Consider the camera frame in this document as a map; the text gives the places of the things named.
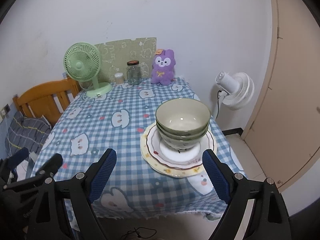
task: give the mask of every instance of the stacked plates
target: stacked plates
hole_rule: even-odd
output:
[[[169,146],[176,150],[187,150],[205,136],[210,117],[210,110],[200,101],[177,98],[158,107],[156,127]]]
[[[204,171],[203,152],[207,149],[213,150],[214,153],[217,152],[215,138],[209,130],[193,147],[177,150],[166,143],[156,123],[145,130],[140,146],[143,158],[154,170],[176,178],[201,173]]]

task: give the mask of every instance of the fan grille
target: fan grille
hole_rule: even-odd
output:
[[[240,86],[236,93],[228,95],[223,100],[223,104],[237,110],[245,106],[252,98],[254,92],[254,83],[252,79],[243,72],[236,73],[232,77],[239,82]]]
[[[74,80],[81,82],[91,80],[101,68],[100,52],[94,45],[76,43],[64,55],[63,65]]]

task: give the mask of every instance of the jar lid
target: jar lid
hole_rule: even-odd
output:
[[[138,65],[139,61],[138,60],[131,60],[127,62],[128,66],[134,66],[134,65]]]
[[[116,73],[116,74],[115,74],[115,77],[116,77],[116,78],[119,78],[119,77],[122,77],[122,76],[123,76],[123,73]]]

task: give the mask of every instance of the cloth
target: cloth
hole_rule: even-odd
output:
[[[106,149],[117,153],[117,163],[101,197],[92,204],[98,217],[150,218],[178,212],[205,212],[221,215],[226,204],[213,188],[202,190],[201,175],[172,178],[154,171],[140,152],[140,137],[155,122],[155,111],[173,98],[195,98],[188,83],[176,78],[170,86],[138,86],[125,83],[108,94],[89,99],[80,92],[65,110],[49,135],[33,169],[35,172],[54,153],[63,157],[63,166],[54,179],[70,179],[85,172]],[[233,172],[242,172],[232,160],[230,147],[213,119],[210,127],[216,138],[218,158]],[[71,204],[66,202],[72,219]]]
[[[51,132],[51,125],[44,117],[25,118],[20,111],[14,114],[5,138],[5,148],[8,156],[26,147],[29,152],[39,155],[44,142]],[[30,156],[23,161],[17,171],[19,180],[29,178],[35,165],[36,157]]]

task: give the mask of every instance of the stuffed bunny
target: stuffed bunny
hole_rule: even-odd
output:
[[[173,67],[176,64],[172,49],[163,50],[160,55],[153,59],[153,70],[151,72],[151,83],[168,86],[174,78]]]

